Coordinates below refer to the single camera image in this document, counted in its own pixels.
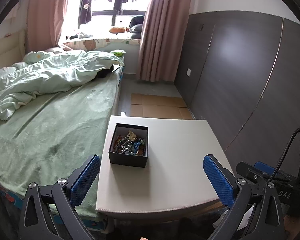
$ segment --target tabletop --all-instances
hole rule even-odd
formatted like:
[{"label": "tabletop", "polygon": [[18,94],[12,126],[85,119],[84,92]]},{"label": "tabletop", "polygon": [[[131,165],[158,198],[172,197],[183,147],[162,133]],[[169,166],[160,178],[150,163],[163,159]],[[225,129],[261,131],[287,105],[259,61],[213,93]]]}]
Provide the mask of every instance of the tabletop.
[{"label": "tabletop", "polygon": [[[145,168],[111,164],[109,147],[117,123],[149,127]],[[203,168],[213,154],[223,167],[229,162],[205,120],[111,116],[99,174],[96,210],[114,218],[185,210],[217,200]]]}]

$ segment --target gray tile floor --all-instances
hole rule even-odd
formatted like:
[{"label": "gray tile floor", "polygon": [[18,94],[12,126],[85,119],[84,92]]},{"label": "gray tile floor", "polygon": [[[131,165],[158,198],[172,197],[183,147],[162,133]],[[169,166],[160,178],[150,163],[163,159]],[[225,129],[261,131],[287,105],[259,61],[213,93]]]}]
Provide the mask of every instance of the gray tile floor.
[{"label": "gray tile floor", "polygon": [[131,94],[155,95],[166,97],[181,97],[173,83],[145,82],[123,77],[121,81],[118,115],[125,112],[130,115]]}]

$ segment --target window frame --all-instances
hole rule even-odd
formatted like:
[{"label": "window frame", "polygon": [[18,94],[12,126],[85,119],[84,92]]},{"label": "window frame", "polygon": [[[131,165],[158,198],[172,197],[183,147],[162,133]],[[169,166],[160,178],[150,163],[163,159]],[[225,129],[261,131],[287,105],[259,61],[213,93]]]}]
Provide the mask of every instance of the window frame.
[{"label": "window frame", "polygon": [[146,15],[146,11],[138,11],[138,10],[122,10],[122,14],[118,14],[118,12],[116,10],[104,10],[104,11],[93,11],[92,12],[92,16],[102,16],[102,15],[111,15],[112,16],[112,20],[111,20],[111,26],[114,26],[115,24],[115,18],[117,15],[121,16],[121,15]]}]

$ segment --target crumpled duvet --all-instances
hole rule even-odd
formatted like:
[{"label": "crumpled duvet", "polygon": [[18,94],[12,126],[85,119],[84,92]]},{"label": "crumpled duvet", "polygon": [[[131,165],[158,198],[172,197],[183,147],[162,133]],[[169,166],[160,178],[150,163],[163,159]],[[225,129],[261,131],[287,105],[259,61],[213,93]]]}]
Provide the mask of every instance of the crumpled duvet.
[{"label": "crumpled duvet", "polygon": [[66,92],[91,81],[100,70],[112,65],[124,64],[115,55],[102,51],[72,50],[57,55],[30,52],[23,62],[0,73],[0,119],[10,119],[36,95]]}]

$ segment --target orange pillow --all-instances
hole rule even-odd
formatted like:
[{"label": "orange pillow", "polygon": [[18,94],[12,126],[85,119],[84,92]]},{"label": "orange pillow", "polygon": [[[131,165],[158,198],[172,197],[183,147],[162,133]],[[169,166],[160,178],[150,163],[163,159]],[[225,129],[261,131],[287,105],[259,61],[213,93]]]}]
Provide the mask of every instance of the orange pillow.
[{"label": "orange pillow", "polygon": [[111,33],[125,33],[126,28],[125,27],[112,27],[109,32]]}]

